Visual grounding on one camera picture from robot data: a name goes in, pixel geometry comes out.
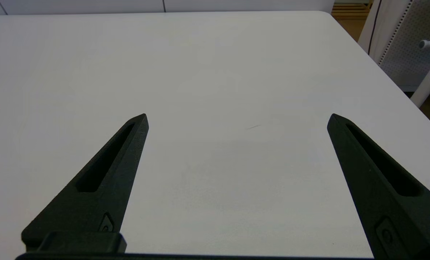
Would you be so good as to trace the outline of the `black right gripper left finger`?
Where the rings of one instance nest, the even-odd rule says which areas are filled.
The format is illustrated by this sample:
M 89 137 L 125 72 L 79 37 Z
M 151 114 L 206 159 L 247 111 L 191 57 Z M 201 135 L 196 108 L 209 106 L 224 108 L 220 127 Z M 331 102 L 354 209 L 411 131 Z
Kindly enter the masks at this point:
M 149 124 L 129 119 L 23 229 L 27 254 L 110 254 L 127 247 L 121 225 Z

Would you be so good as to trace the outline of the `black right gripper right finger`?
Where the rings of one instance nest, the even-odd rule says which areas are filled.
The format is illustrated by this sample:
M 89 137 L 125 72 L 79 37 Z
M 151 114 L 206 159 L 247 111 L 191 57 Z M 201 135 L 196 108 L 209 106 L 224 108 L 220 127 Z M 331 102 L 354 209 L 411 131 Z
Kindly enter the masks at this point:
M 430 260 L 430 190 L 347 118 L 327 131 L 373 257 Z

